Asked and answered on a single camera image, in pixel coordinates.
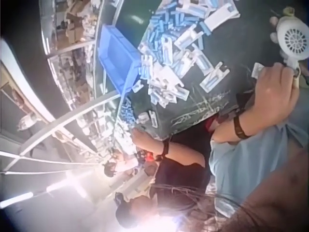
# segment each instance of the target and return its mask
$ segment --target wrist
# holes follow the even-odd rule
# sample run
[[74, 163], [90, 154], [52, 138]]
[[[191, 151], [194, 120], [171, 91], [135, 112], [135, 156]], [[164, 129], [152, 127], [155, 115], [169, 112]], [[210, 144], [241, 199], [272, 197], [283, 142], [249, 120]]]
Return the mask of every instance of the wrist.
[[247, 136], [252, 136], [270, 126], [267, 115], [252, 107], [239, 116], [240, 126]]
[[163, 141], [154, 140], [151, 145], [151, 151], [155, 155], [161, 155], [164, 150]]

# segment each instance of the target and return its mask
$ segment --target hand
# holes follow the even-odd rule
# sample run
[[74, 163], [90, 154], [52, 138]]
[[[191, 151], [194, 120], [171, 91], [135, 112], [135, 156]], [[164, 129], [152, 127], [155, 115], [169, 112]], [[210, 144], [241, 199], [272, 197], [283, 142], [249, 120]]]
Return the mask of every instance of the hand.
[[136, 128], [132, 131], [132, 141], [133, 143], [146, 151], [153, 152], [155, 154], [161, 154], [163, 152], [163, 143], [161, 141], [155, 140], [147, 132], [140, 131]]
[[273, 126], [293, 111], [299, 96], [299, 89], [293, 85], [293, 74], [292, 69], [280, 63], [263, 68], [257, 79], [252, 108], [257, 120]]

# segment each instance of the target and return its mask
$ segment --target plastic bag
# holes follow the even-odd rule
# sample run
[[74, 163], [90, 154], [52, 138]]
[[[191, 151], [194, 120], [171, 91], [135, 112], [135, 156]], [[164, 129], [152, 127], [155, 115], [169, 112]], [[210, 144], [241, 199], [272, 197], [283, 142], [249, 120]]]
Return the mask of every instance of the plastic bag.
[[35, 113], [31, 112], [26, 116], [22, 117], [17, 125], [18, 131], [24, 131], [32, 127], [36, 122], [39, 121]]

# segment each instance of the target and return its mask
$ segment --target fan grille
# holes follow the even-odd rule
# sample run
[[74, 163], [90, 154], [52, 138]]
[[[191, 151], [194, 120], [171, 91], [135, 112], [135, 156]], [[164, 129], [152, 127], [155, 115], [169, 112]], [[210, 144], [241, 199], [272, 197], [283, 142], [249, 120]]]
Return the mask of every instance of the fan grille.
[[298, 29], [288, 29], [285, 33], [284, 41], [288, 49], [294, 54], [303, 53], [308, 45], [307, 38]]

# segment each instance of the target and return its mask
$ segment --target blue plastic bin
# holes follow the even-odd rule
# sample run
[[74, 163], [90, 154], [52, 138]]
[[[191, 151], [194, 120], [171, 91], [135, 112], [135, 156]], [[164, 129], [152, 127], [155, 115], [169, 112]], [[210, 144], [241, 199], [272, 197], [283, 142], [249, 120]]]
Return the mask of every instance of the blue plastic bin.
[[98, 58], [119, 94], [131, 91], [139, 74], [140, 52], [114, 26], [102, 26]]

